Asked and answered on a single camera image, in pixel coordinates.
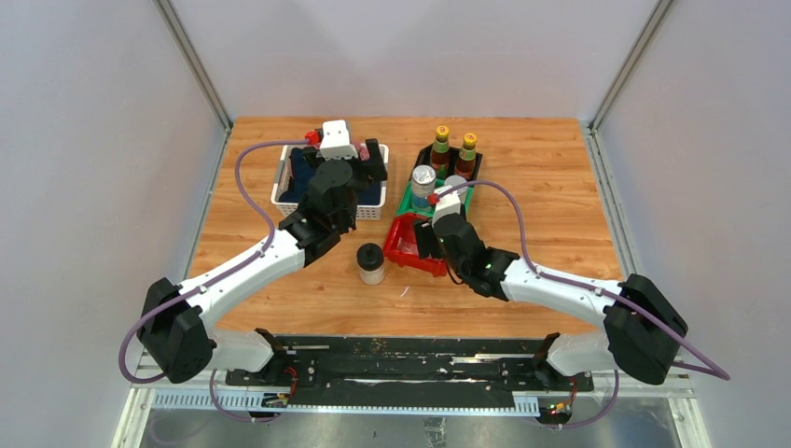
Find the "silver lid jar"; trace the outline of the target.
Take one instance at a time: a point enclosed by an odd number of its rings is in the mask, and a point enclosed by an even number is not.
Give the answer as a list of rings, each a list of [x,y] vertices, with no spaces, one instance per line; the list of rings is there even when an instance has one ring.
[[[459,198],[461,203],[466,203],[469,186],[467,180],[460,175],[450,175],[445,179],[444,186],[454,188],[453,193]]]
[[[421,212],[430,212],[432,205],[428,197],[434,192],[437,182],[435,169],[426,164],[416,166],[410,177],[410,204]]]

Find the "yellow cap sauce bottle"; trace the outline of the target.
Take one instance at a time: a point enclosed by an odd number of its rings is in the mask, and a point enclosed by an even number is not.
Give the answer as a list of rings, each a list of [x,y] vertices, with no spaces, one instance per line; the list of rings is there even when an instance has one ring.
[[[454,173],[465,180],[473,178],[477,166],[477,142],[474,133],[466,133],[454,164]]]
[[[435,170],[437,178],[444,180],[450,168],[450,128],[445,125],[436,127],[435,140],[430,152],[430,166]]]

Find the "silver lid jar back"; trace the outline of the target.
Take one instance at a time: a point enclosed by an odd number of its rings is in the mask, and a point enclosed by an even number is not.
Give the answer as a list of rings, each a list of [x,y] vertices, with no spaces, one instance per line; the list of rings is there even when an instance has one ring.
[[[445,179],[444,186],[454,188],[453,193],[459,198],[461,203],[466,203],[469,186],[467,180],[460,175],[450,175]]]

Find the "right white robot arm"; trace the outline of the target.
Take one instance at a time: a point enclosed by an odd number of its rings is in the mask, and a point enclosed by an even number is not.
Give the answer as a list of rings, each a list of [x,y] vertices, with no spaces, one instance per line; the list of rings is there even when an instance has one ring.
[[[420,219],[414,231],[420,256],[443,258],[476,294],[537,304],[597,327],[546,337],[532,366],[541,387],[556,389],[577,373],[606,369],[664,383],[688,326],[649,278],[601,280],[529,266],[517,253],[486,246],[459,214]]]

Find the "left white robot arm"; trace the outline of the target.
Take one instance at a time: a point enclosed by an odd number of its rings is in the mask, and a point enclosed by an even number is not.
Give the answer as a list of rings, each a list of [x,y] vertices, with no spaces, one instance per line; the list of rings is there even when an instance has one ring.
[[[118,352],[122,375],[138,385],[167,380],[185,383],[213,370],[243,369],[263,385],[276,385],[285,360],[271,336],[256,331],[217,329],[238,304],[273,281],[298,272],[354,231],[358,199],[370,185],[388,180],[390,148],[366,140],[366,159],[346,131],[314,131],[296,147],[318,160],[297,208],[278,225],[270,217],[267,236],[236,257],[178,284],[163,277],[152,283],[139,320]]]

